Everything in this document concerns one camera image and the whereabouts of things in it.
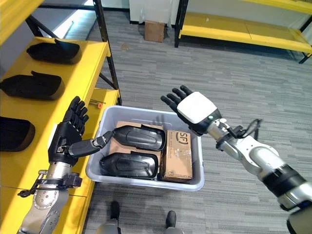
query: cable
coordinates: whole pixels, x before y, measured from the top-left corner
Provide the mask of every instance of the cable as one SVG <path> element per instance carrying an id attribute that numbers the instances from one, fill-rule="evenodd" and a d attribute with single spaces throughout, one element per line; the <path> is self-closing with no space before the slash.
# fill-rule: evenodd
<path id="1" fill-rule="evenodd" d="M 259 128 L 260 128 L 261 122 L 262 122 L 262 119 L 258 119 L 258 118 L 254 119 L 254 120 L 248 125 L 247 129 L 240 130 L 240 132 L 238 132 L 238 133 L 236 134 L 237 138 L 238 138 L 238 139 L 243 139 L 243 138 L 249 136 L 251 133 L 254 132 L 254 139 L 255 139 L 255 140 L 258 140 Z M 254 127 L 252 130 L 250 130 L 250 132 L 248 132 L 249 129 L 251 128 L 251 126 L 252 126 L 253 124 L 255 124 L 255 123 L 256 123 L 255 127 Z"/>

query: cardboard box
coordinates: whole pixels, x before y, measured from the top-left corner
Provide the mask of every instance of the cardboard box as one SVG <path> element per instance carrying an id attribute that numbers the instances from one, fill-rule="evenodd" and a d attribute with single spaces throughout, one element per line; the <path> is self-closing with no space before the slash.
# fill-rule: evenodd
<path id="1" fill-rule="evenodd" d="M 145 21 L 145 40 L 156 42 L 164 41 L 165 24 L 153 21 Z"/>
<path id="2" fill-rule="evenodd" d="M 126 122 L 126 121 L 118 121 L 116 128 L 122 127 L 124 125 L 141 127 L 142 124 L 141 123 Z M 163 126 L 159 126 L 159 125 L 151 125 L 151 124 L 144 124 L 144 125 L 148 126 L 148 127 L 152 127 L 152 128 L 163 129 Z M 137 149 L 136 147 L 122 145 L 118 141 L 116 141 L 114 138 L 111 139 L 109 154 L 117 153 L 117 152 L 129 154 L 129 153 L 131 153 L 131 151 L 156 155 L 157 159 L 158 159 L 158 166 L 160 166 L 161 151 L 140 150 L 140 149 Z"/>
<path id="3" fill-rule="evenodd" d="M 166 153 L 162 158 L 162 180 L 183 182 L 192 179 L 191 134 L 167 131 Z"/>

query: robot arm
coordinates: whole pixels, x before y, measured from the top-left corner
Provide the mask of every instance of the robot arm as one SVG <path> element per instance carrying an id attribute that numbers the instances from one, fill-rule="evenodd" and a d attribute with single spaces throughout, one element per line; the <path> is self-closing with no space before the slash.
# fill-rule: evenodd
<path id="1" fill-rule="evenodd" d="M 271 146 L 257 141 L 260 120 L 256 126 L 243 130 L 234 129 L 222 118 L 216 106 L 199 92 L 192 92 L 185 86 L 174 88 L 173 94 L 162 96 L 161 100 L 171 107 L 198 136 L 208 133 L 216 140 L 216 148 L 240 161 L 245 169 L 277 197 L 280 207 L 289 211 L 298 208 L 287 220 L 291 234 L 312 232 L 312 184 L 291 168 Z"/>
<path id="2" fill-rule="evenodd" d="M 75 97 L 54 133 L 48 150 L 49 169 L 40 170 L 32 188 L 18 194 L 21 197 L 34 195 L 18 234 L 52 233 L 68 200 L 68 189 L 79 187 L 82 182 L 79 174 L 72 172 L 72 167 L 79 157 L 99 151 L 112 137 L 113 133 L 108 131 L 95 139 L 82 140 L 84 124 L 88 120 L 86 113 L 84 102 Z"/>

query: gray plastic bin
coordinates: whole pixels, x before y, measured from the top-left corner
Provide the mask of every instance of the gray plastic bin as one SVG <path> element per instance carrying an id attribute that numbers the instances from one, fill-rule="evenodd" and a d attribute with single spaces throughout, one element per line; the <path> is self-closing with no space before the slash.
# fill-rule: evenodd
<path id="1" fill-rule="evenodd" d="M 108 107 L 102 116 L 97 137 L 103 135 L 109 130 L 113 130 L 117 121 L 130 121 L 146 124 L 163 125 L 164 130 L 180 130 L 190 132 L 188 126 L 178 118 L 174 112 L 154 111 L 147 109 L 139 109 L 124 106 L 111 106 Z M 148 186 L 156 188 L 166 188 L 184 191 L 197 191 L 200 190 L 205 183 L 201 140 L 200 137 L 191 133 L 192 141 L 192 159 L 193 159 L 193 179 L 188 183 L 172 183 L 157 180 L 147 179 L 132 179 L 114 176 L 105 176 L 100 174 L 99 161 L 103 156 L 109 153 L 109 145 L 106 145 L 101 151 L 90 155 L 86 167 L 86 173 L 91 180 L 97 182 L 116 183 L 116 184 L 130 184 L 139 186 Z"/>

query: yellow shelf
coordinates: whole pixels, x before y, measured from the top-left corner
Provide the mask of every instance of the yellow shelf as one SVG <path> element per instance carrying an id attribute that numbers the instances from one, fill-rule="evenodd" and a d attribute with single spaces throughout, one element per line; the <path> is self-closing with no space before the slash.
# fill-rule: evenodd
<path id="1" fill-rule="evenodd" d="M 54 39 L 34 38 L 30 44 L 53 42 Z M 29 75 L 32 70 L 58 75 L 65 84 L 64 94 L 55 101 L 11 97 L 0 91 L 0 113 L 3 117 L 29 120 L 36 128 L 32 143 L 21 152 L 0 152 L 1 186 L 29 189 L 37 177 L 38 170 L 47 169 L 48 139 L 54 124 L 62 121 L 70 101 L 79 96 L 89 103 L 104 59 L 108 54 L 108 43 L 66 40 L 77 43 L 82 50 L 79 63 L 73 65 L 52 64 L 32 59 L 23 51 L 2 79 L 17 74 Z M 83 186 L 75 195 L 85 195 Z"/>
<path id="2" fill-rule="evenodd" d="M 312 14 L 312 0 L 243 0 Z"/>
<path id="3" fill-rule="evenodd" d="M 0 45 L 43 2 L 43 0 L 0 1 Z"/>
<path id="4" fill-rule="evenodd" d="M 115 105 L 119 96 L 118 90 L 106 90 L 95 88 L 92 93 L 92 100 L 103 103 L 103 107 L 99 109 L 97 106 L 89 104 L 88 115 L 89 120 L 86 123 L 86 131 L 84 138 L 92 138 L 96 135 L 99 122 L 102 118 L 106 107 Z M 78 163 L 74 166 L 74 172 L 80 172 L 82 177 L 82 186 L 77 189 L 70 189 L 68 202 L 63 208 L 57 228 L 54 233 L 82 233 L 83 224 L 87 216 L 88 207 L 90 204 L 94 182 L 90 180 L 86 173 L 85 167 L 88 161 L 88 156 L 80 158 Z M 25 215 L 29 211 L 33 196 L 21 198 L 17 193 L 21 189 L 0 187 L 1 189 L 1 228 L 0 233 L 16 233 L 21 225 Z"/>
<path id="5" fill-rule="evenodd" d="M 297 29 L 187 12 L 181 35 L 229 40 L 312 53 L 312 47 Z"/>

